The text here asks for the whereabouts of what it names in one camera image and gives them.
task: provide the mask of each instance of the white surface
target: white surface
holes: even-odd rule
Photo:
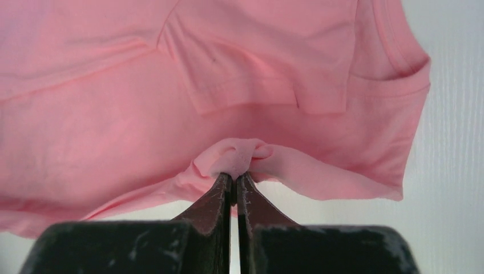
[[[484,273],[484,1],[404,0],[404,6],[433,59],[405,199],[317,202],[276,183],[259,189],[300,223],[396,228],[422,273]],[[112,219],[169,219],[188,205],[177,202]],[[0,273],[17,273],[32,243],[0,233]],[[232,273],[238,273],[237,257],[234,249]]]

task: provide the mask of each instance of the white background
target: white background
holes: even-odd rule
[[[403,3],[415,36],[433,60],[432,88],[406,169],[404,200],[317,202],[277,183],[259,189],[299,223],[394,227],[410,243],[422,273],[482,274],[484,1]],[[188,206],[176,202],[111,219],[170,219]],[[0,274],[17,273],[32,243],[0,233]],[[239,272],[236,247],[234,237],[232,273]]]

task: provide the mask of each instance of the pink t-shirt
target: pink t-shirt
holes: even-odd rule
[[[400,200],[429,57],[398,0],[0,3],[0,230],[196,200],[250,171]]]

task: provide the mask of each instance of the pink fabric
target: pink fabric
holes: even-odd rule
[[[196,200],[220,172],[402,199],[428,56],[395,0],[0,3],[0,230]]]

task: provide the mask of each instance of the clothing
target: clothing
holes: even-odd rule
[[[430,61],[399,1],[0,6],[0,230],[196,200],[219,172],[402,198]]]

